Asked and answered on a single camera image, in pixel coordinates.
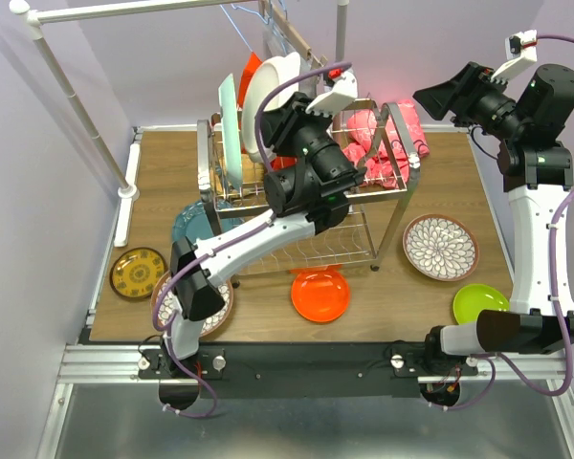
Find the mint rectangular plate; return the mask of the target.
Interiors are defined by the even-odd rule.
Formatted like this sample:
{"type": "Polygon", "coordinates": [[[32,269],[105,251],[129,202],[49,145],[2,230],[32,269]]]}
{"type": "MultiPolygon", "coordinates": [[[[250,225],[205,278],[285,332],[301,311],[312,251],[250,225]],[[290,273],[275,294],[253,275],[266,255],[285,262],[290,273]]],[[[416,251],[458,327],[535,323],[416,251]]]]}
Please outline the mint rectangular plate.
{"type": "Polygon", "coordinates": [[[239,189],[243,185],[243,171],[233,74],[228,74],[218,87],[218,99],[225,172],[229,184],[239,189]]]}

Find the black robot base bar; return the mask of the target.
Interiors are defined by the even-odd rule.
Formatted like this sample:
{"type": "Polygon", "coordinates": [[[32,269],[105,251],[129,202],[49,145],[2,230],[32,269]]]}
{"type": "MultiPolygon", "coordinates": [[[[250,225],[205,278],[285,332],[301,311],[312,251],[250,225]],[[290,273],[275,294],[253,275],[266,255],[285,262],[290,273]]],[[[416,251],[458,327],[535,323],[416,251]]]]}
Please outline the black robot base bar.
{"type": "Polygon", "coordinates": [[[139,372],[158,381],[166,401],[391,396],[416,398],[426,382],[465,380],[477,371],[463,357],[443,357],[422,342],[206,342],[173,359],[145,349],[139,372]]]}

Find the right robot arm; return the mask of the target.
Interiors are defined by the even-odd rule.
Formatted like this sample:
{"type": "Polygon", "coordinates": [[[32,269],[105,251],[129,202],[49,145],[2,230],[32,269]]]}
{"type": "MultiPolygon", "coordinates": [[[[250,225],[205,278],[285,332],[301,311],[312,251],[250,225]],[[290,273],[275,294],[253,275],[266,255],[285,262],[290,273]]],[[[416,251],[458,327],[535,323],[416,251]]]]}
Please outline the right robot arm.
{"type": "Polygon", "coordinates": [[[454,125],[480,126],[499,140],[497,165],[515,233],[508,311],[484,310],[471,323],[433,328],[420,355],[434,375],[453,367],[456,356],[548,355],[574,344],[565,248],[573,159],[558,139],[574,110],[574,71],[542,64],[519,99],[506,96],[505,87],[491,68],[470,62],[448,81],[413,94],[432,118],[451,114],[454,125]]]}

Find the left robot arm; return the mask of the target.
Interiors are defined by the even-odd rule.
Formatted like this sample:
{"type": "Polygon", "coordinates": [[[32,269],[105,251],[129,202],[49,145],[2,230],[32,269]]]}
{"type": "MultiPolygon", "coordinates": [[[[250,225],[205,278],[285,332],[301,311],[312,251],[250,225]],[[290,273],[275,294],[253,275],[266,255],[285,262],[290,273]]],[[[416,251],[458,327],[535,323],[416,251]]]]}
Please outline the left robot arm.
{"type": "Polygon", "coordinates": [[[224,306],[223,284],[265,255],[345,219],[345,194],[363,183],[365,170],[346,158],[327,132],[332,119],[310,111],[311,101],[296,92],[258,116],[263,143],[296,160],[264,175],[268,210],[211,239],[173,243],[171,278],[158,298],[174,294],[177,303],[166,322],[154,324],[163,332],[160,365],[169,376],[181,378],[191,370],[204,320],[224,306]]]}

